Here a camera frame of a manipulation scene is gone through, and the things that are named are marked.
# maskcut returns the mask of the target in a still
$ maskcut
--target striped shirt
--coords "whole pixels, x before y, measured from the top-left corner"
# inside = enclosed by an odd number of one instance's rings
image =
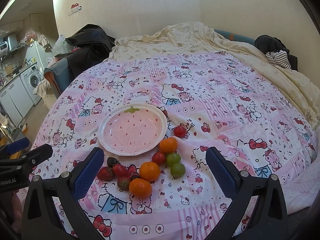
[[[291,69],[291,65],[288,60],[288,55],[284,50],[279,52],[269,51],[266,53],[266,57],[269,60],[270,64],[278,65],[282,68]]]

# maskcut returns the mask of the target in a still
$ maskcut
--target strawberry plate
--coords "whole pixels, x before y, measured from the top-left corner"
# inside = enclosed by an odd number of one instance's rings
[[[136,156],[153,149],[167,131],[167,118],[148,104],[130,104],[115,109],[99,126],[98,139],[109,152]]]

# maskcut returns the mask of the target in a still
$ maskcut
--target ceiling light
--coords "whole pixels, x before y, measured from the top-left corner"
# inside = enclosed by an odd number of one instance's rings
[[[27,10],[30,7],[31,3],[27,3],[24,6],[22,6],[21,11]]]

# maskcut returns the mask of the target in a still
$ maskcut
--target metal screw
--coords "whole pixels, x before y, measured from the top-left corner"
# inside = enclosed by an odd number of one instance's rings
[[[277,176],[276,174],[271,174],[271,179],[277,180],[277,179],[278,179],[278,176]]]
[[[249,173],[247,171],[240,171],[240,175],[242,177],[248,177],[249,176]]]
[[[33,181],[38,181],[39,179],[40,179],[39,175],[33,176],[33,178],[32,178]]]
[[[67,178],[69,176],[69,174],[70,174],[69,171],[64,171],[63,173],[61,173],[61,177]]]

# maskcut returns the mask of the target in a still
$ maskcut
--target washing machine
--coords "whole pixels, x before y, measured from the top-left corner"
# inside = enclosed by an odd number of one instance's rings
[[[30,96],[33,105],[35,106],[41,99],[41,96],[33,93],[33,90],[39,85],[43,80],[42,75],[39,73],[39,70],[36,65],[31,66],[24,72],[20,74],[21,81]]]

